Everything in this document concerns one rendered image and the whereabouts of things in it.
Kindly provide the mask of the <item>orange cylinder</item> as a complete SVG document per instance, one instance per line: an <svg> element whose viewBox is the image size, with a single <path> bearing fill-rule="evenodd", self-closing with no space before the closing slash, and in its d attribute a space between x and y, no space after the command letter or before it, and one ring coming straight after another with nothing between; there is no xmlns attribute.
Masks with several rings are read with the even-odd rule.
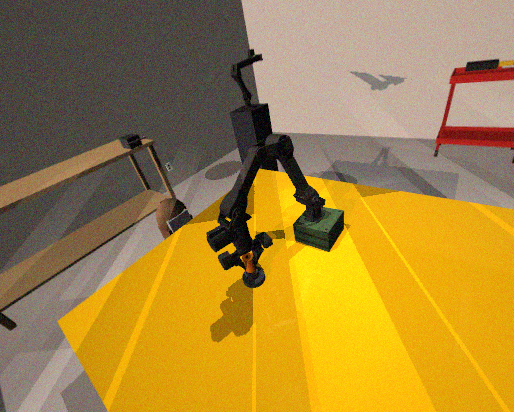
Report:
<svg viewBox="0 0 514 412"><path fill-rule="evenodd" d="M257 266L256 266L255 259L254 259L254 256L252 253L247 253L247 254L243 255L242 260L246 267L246 271L248 273L253 273L256 271Z"/></svg>

